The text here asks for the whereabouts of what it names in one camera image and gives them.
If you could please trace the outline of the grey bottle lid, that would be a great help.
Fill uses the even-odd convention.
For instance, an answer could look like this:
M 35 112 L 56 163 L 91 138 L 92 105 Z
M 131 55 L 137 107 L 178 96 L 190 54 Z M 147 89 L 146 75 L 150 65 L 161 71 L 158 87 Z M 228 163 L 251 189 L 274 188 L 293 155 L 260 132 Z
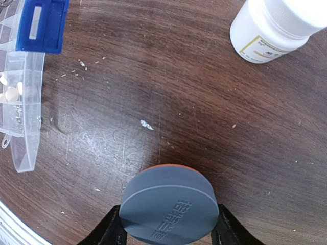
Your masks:
M 209 180 L 193 168 L 162 164 L 135 175 L 123 193 L 124 230 L 146 244 L 190 244 L 208 235 L 219 207 Z

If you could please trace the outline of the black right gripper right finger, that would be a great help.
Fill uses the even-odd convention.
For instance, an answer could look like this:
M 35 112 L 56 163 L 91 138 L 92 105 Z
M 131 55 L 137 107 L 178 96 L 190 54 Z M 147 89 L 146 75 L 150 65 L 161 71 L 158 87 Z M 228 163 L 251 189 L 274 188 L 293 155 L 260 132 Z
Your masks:
M 218 220 L 211 231 L 212 245 L 264 245 L 223 204 L 218 207 Z

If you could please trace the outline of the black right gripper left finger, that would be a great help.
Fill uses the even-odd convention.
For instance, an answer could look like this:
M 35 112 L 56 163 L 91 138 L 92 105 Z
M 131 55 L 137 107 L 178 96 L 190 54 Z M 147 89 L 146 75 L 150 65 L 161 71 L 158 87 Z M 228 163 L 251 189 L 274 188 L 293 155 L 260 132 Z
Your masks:
M 119 218 L 120 205 L 115 205 L 78 245 L 126 245 L 127 232 Z

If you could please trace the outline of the clear plastic pill organizer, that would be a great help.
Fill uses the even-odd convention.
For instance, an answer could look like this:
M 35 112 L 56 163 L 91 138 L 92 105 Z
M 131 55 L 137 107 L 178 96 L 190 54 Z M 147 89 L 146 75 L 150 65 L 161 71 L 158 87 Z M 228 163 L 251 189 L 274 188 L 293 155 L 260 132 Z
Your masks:
M 35 168 L 46 54 L 62 51 L 69 1 L 1 1 L 1 147 L 17 172 Z

